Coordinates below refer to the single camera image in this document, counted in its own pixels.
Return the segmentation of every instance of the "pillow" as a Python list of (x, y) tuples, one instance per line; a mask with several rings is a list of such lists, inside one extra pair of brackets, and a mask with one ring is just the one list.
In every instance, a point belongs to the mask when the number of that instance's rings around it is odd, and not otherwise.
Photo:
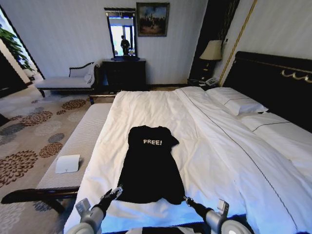
[(93, 62), (82, 68), (71, 67), (69, 77), (84, 77), (92, 66)]
[(206, 93), (228, 108), (235, 116), (241, 113), (265, 112), (268, 110), (259, 102), (232, 88), (218, 87), (209, 89)]
[(241, 122), (290, 160), (312, 182), (311, 133), (273, 113), (243, 117)]
[(94, 65), (94, 63), (91, 64), (87, 74), (84, 76), (84, 80), (87, 82), (87, 84), (91, 83), (92, 81), (92, 76), (94, 75)]

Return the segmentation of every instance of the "person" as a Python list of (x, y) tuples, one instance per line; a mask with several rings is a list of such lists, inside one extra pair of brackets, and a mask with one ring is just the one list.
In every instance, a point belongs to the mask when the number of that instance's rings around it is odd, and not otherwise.
[(130, 43), (128, 42), (128, 40), (126, 40), (124, 35), (122, 35), (121, 38), (122, 38), (122, 41), (121, 41), (120, 46), (123, 50), (123, 55), (129, 55)]

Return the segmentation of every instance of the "patterned carpet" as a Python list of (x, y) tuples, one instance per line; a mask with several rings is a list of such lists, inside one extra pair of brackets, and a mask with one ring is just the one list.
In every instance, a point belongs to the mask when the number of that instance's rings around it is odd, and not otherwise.
[[(0, 99), (0, 113), (11, 119), (0, 127), (0, 199), (37, 186), (89, 107), (87, 94), (46, 92), (43, 98), (33, 85)], [(62, 233), (73, 203), (63, 201), (62, 215), (43, 202), (0, 204), (0, 233)]]

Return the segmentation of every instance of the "picture frame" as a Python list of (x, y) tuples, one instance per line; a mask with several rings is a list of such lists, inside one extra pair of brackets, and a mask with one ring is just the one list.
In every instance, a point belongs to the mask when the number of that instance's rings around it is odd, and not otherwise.
[(139, 37), (166, 37), (169, 6), (168, 2), (137, 2), (137, 35)]

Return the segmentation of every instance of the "folded paper card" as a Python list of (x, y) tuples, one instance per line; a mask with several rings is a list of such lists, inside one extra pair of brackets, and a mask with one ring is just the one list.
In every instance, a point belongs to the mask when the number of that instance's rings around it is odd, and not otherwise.
[(61, 156), (57, 160), (55, 173), (68, 173), (78, 171), (80, 155)]

